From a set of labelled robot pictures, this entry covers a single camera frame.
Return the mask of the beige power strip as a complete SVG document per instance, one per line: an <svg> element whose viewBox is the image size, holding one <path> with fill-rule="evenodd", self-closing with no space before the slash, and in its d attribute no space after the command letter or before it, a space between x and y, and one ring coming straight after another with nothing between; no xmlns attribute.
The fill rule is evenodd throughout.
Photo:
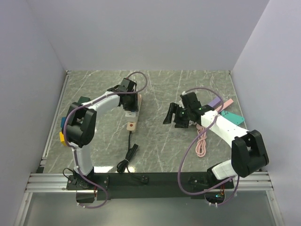
<svg viewBox="0 0 301 226"><path fill-rule="evenodd" d="M141 103L142 103L142 95L141 94L138 94L138 111L135 112L136 113L136 117L135 118L126 118L127 120L127 130L130 131L130 132L135 132L136 129L137 129L137 124L138 124L138 118L139 118L139 113L140 113L140 109L141 109Z"/></svg>

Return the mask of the purple power strip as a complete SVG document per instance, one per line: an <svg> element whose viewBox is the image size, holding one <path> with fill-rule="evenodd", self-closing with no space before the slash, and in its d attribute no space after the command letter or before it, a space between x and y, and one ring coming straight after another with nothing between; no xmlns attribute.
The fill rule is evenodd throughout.
<svg viewBox="0 0 301 226"><path fill-rule="evenodd" d="M223 100L220 99L219 97L216 97L216 98L213 99L211 102L209 102L208 105L209 105L212 109L216 109L216 108L219 107L222 103L223 103Z"/></svg>

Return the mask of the dark green cube plug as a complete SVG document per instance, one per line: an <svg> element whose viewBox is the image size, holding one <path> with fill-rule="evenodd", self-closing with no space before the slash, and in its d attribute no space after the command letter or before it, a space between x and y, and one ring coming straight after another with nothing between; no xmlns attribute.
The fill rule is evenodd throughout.
<svg viewBox="0 0 301 226"><path fill-rule="evenodd" d="M84 96L81 96L79 99L78 99L78 103L80 105L85 105L87 102L90 102L91 99L88 98L88 97L84 97Z"/></svg>

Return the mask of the pink power strip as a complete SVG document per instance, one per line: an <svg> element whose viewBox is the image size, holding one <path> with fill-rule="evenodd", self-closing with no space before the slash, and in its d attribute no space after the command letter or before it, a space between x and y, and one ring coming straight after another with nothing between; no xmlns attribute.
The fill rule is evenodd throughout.
<svg viewBox="0 0 301 226"><path fill-rule="evenodd" d="M221 111L225 110L227 107L229 107L231 104L233 104L233 102L234 101L232 99L229 99L226 102L224 102L223 105L220 105L219 107L217 107L215 110L217 112L221 112Z"/></svg>

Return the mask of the teal power strip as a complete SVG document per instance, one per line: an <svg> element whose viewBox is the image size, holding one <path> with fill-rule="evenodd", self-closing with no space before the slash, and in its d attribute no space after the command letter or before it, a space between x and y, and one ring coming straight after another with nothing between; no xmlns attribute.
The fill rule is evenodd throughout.
<svg viewBox="0 0 301 226"><path fill-rule="evenodd" d="M244 117L225 110L221 111L221 116L223 116L225 119L229 120L235 125L240 125L245 121Z"/></svg>

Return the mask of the blue cube adapter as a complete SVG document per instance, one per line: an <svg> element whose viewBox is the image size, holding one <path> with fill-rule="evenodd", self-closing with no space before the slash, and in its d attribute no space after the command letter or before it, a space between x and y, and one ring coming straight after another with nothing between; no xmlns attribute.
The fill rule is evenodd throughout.
<svg viewBox="0 0 301 226"><path fill-rule="evenodd" d="M64 127L65 120L66 120L66 117L62 117L62 118L61 118L61 123L60 123L60 127L61 127L61 128Z"/></svg>

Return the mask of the large yellow cube plug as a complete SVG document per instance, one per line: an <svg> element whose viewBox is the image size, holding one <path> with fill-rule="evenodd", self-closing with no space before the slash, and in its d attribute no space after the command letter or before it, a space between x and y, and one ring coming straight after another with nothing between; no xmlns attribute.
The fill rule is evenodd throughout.
<svg viewBox="0 0 301 226"><path fill-rule="evenodd" d="M66 142L65 142L65 139L64 139L64 135L63 133L60 131L59 132L59 138L60 138L60 142L63 146L67 146Z"/></svg>

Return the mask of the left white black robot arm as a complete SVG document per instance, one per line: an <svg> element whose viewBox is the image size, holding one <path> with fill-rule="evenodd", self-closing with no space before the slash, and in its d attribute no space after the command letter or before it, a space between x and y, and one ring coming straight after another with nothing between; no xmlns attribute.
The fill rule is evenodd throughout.
<svg viewBox="0 0 301 226"><path fill-rule="evenodd" d="M62 135L72 150L73 175L78 178L77 183L81 188L89 189L96 184L89 144L95 135L97 117L116 107L123 107L127 130L129 133L135 132L142 101L138 92L137 83L125 77L119 85L109 88L103 95L95 99L81 97L70 105Z"/></svg>

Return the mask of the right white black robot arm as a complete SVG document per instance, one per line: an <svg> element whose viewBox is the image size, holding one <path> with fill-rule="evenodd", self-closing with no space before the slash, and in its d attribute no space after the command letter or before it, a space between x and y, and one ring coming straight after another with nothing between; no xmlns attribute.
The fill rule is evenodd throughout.
<svg viewBox="0 0 301 226"><path fill-rule="evenodd" d="M181 95L182 106L171 103L163 124L175 123L175 128L188 128L195 122L224 140L231 148L231 159L213 166L206 177L207 184L217 188L223 179L231 176L247 177L269 164L262 135L248 131L221 116L213 107L202 105L196 94Z"/></svg>

